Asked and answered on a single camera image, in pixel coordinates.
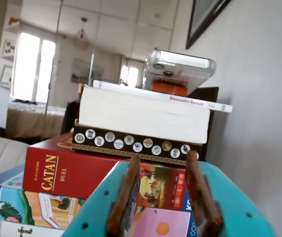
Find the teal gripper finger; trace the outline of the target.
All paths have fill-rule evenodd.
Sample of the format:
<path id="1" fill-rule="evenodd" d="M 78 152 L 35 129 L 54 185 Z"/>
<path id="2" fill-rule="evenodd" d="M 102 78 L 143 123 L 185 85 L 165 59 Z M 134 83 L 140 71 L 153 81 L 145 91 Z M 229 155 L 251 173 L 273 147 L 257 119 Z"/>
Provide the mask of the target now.
<path id="1" fill-rule="evenodd" d="M 185 182 L 199 237 L 273 237 L 273 228 L 250 198 L 218 167 L 187 154 Z"/>
<path id="2" fill-rule="evenodd" d="M 64 237 L 128 237 L 140 189 L 140 159 L 117 162 L 87 198 Z"/>

